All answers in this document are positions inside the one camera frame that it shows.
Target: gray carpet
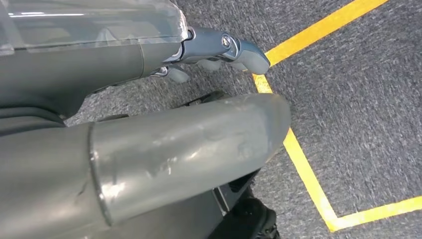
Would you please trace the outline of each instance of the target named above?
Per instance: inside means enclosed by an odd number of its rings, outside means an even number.
[[[188,22],[227,30],[269,50],[348,0],[178,0]],[[148,78],[88,98],[68,121],[169,109],[210,91],[256,92],[250,75],[195,66],[185,84]],[[422,2],[389,1],[272,68],[292,128],[338,216],[422,195]],[[283,238],[422,238],[422,212],[329,233],[281,151],[255,194],[278,213]]]

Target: scuffed plastic surface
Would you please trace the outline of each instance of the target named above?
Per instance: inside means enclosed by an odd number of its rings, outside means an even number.
[[[188,37],[183,13],[169,0],[0,1],[0,55]]]

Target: yellow floor tape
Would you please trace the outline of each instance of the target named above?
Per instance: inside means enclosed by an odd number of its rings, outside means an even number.
[[[270,60],[271,66],[283,61],[387,1],[388,0],[355,0],[349,3],[268,51],[266,56]],[[253,75],[253,80],[258,92],[273,92],[265,76]],[[419,196],[338,218],[291,129],[289,129],[286,139],[284,140],[284,147],[295,165],[319,214],[331,232],[415,210],[422,210],[422,196]]]

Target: robotic finger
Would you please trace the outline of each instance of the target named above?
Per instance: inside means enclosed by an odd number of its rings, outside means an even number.
[[[189,38],[183,41],[179,51],[164,63],[199,64],[215,71],[220,68],[222,62],[257,75],[265,74],[270,68],[270,61],[256,45],[234,38],[225,31],[204,27],[190,27]],[[172,72],[172,68],[171,65],[167,67],[167,74]],[[163,76],[161,71],[153,75]]]

